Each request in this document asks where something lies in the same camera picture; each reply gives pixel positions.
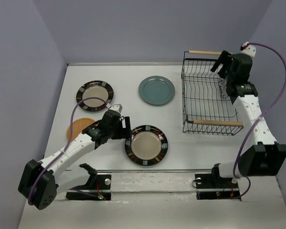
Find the blue floral plate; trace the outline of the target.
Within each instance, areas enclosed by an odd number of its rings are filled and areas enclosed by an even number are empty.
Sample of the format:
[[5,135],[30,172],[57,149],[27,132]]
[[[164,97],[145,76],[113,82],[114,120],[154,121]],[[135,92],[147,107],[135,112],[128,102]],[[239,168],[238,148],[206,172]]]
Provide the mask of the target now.
[[218,85],[219,85],[221,98],[222,99],[227,99],[228,98],[228,94],[226,92],[226,80],[223,79],[223,78],[219,78]]

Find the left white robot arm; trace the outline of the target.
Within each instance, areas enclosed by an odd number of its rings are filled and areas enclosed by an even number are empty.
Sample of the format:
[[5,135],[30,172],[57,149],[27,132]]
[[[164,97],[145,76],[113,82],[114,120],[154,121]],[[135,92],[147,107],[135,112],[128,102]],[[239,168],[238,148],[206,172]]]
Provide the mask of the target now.
[[41,161],[32,159],[23,170],[18,191],[28,204],[38,210],[47,208],[57,194],[76,186],[92,188],[96,176],[92,167],[83,165],[81,176],[67,175],[65,170],[84,155],[106,144],[109,139],[120,140],[131,136],[131,122],[119,111],[108,110],[101,120],[89,125],[78,136],[58,152]]

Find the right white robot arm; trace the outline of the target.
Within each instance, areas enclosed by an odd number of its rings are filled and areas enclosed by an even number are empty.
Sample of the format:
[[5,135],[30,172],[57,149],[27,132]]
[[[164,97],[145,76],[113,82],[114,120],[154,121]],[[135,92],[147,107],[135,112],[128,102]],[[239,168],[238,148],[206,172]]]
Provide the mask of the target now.
[[211,68],[225,80],[226,94],[247,132],[235,162],[215,164],[210,182],[221,187],[227,178],[276,176],[286,158],[286,145],[272,135],[259,106],[255,86],[248,81],[253,58],[248,52],[231,54],[222,51]]

